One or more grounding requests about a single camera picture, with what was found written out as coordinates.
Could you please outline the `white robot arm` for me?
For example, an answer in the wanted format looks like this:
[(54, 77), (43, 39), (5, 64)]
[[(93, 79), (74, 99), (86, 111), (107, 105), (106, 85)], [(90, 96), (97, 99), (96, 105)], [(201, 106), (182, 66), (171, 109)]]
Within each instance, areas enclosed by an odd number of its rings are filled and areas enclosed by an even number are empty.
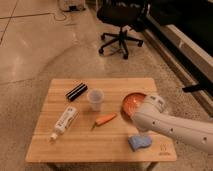
[(161, 96), (148, 95), (131, 120), (140, 131), (152, 130), (213, 155), (213, 124), (167, 115), (165, 111)]

